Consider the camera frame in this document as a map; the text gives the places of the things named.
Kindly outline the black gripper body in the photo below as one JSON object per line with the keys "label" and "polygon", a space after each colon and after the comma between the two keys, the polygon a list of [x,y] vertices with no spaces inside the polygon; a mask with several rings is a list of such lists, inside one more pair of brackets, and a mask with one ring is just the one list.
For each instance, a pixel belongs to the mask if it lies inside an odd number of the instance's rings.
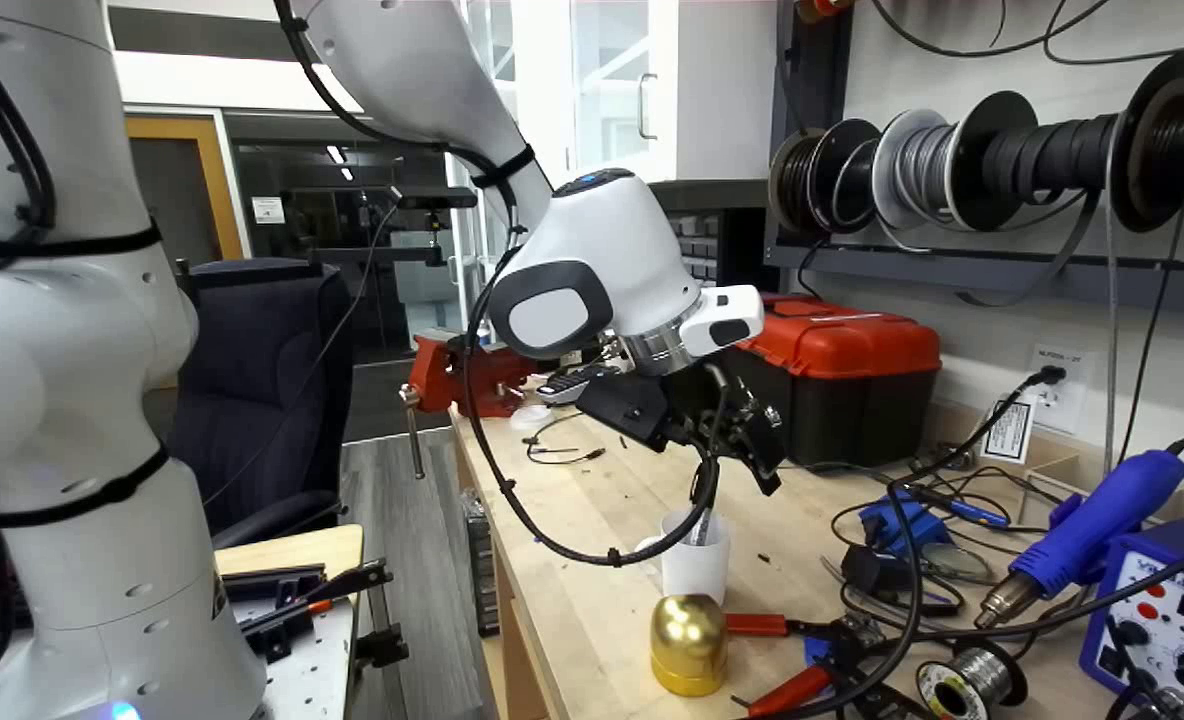
{"label": "black gripper body", "polygon": [[577,410],[651,451],[669,444],[728,451],[741,437],[741,395],[716,364],[693,364],[677,376],[590,376]]}

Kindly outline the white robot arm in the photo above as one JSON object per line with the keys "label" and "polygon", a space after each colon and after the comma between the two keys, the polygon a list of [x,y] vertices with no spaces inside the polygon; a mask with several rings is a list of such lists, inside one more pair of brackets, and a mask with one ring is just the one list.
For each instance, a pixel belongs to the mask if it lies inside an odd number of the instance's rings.
{"label": "white robot arm", "polygon": [[[528,360],[619,345],[585,404],[646,444],[778,466],[721,358],[763,328],[749,285],[700,285],[651,190],[542,178],[452,0],[274,0],[376,131],[452,154],[515,246],[475,315]],[[0,720],[257,720],[264,665],[215,577],[195,471],[142,391],[195,348],[122,131],[109,0],[0,0],[0,556],[32,632],[0,620]]]}

